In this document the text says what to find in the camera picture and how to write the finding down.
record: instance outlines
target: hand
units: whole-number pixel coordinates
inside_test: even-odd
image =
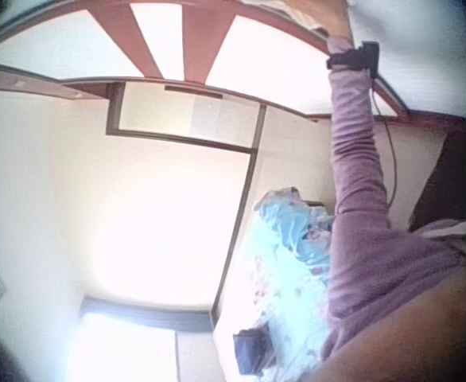
[[[285,0],[288,6],[314,18],[330,36],[353,41],[346,0]]]

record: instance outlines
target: ceiling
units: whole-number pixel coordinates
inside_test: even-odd
[[[0,16],[0,28],[49,3],[9,2]],[[462,2],[349,3],[355,41],[380,43],[380,72],[409,109],[466,117],[466,8]],[[162,77],[184,80],[182,7],[143,2],[130,6]],[[304,114],[330,113],[326,59],[320,50],[284,31],[237,15],[204,84]],[[57,79],[143,76],[87,11],[35,25],[2,42],[0,64]],[[383,114],[395,115],[385,102],[379,102]]]

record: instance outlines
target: window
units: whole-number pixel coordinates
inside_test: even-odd
[[[85,314],[66,382],[177,382],[175,332]]]

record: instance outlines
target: purple long-sleeve shirt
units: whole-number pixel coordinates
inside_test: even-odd
[[[338,53],[352,46],[330,38],[328,48]],[[446,244],[390,228],[367,72],[332,72],[330,83],[337,204],[324,359],[460,267],[457,252]]]

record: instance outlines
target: black cable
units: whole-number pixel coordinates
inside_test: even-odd
[[[390,151],[392,152],[392,159],[394,163],[394,188],[392,189],[392,195],[390,196],[390,200],[389,200],[389,208],[390,208],[392,207],[392,203],[394,203],[395,193],[398,189],[398,160],[395,156],[394,142],[392,142],[392,134],[390,133],[390,130],[389,130],[389,124],[387,123],[385,117],[382,115],[382,112],[379,110],[378,104],[376,103],[375,80],[373,80],[373,83],[371,85],[371,98],[373,100],[373,104],[375,105],[376,111],[378,112],[378,115],[381,117],[383,121],[383,125],[385,125],[386,136],[389,139]]]

